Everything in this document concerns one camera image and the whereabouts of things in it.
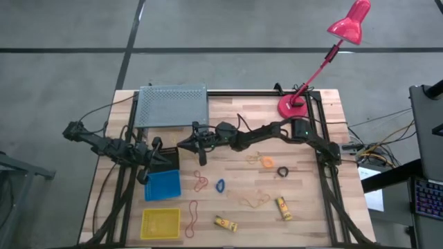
orange ring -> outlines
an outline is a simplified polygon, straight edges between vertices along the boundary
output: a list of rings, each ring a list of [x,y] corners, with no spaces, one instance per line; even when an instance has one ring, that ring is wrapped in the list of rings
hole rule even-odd
[[[274,167],[274,161],[272,160],[272,157],[270,156],[262,156],[260,159],[262,161],[262,165],[265,168],[272,168]]]

gray floor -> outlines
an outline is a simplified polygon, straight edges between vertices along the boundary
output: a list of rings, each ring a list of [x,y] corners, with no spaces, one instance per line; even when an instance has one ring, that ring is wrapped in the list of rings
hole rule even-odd
[[[353,0],[147,0],[135,47],[330,47],[326,28]],[[126,47],[137,0],[0,0],[0,48]],[[433,0],[372,0],[363,47],[442,47],[443,15]],[[270,89],[301,83],[324,54],[132,55],[124,89],[204,82],[210,89]],[[123,54],[0,53],[0,150],[56,169],[34,184],[14,248],[73,245],[97,157],[63,139],[67,123],[110,103]],[[441,80],[443,53],[338,54],[313,85],[339,89],[350,124],[410,106],[408,87]],[[89,116],[100,128],[109,110]],[[411,113],[355,127],[363,141],[406,126]],[[415,138],[392,145],[416,159]],[[402,228],[374,221],[377,240],[404,246]]]

keyboard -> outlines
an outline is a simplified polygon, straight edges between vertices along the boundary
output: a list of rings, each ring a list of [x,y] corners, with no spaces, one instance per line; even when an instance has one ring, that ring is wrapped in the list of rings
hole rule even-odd
[[[416,214],[443,220],[443,185],[414,179]]]

lamp base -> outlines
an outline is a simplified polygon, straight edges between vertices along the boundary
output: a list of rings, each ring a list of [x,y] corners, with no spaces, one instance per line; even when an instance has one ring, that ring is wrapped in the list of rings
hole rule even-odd
[[[300,107],[293,107],[291,105],[292,95],[285,95],[278,103],[278,113],[283,118],[290,118],[293,116],[306,116],[307,106],[305,104],[305,100],[302,97],[296,98],[296,103],[301,103]]]

white paper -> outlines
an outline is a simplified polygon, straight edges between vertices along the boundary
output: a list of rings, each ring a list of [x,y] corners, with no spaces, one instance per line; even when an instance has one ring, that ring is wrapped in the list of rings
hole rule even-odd
[[[380,174],[377,170],[366,169],[363,167],[359,167],[359,175],[360,180],[365,178],[374,176],[376,174]],[[366,204],[368,204],[368,208],[377,211],[384,211],[383,207],[383,191],[376,190],[365,194]]]

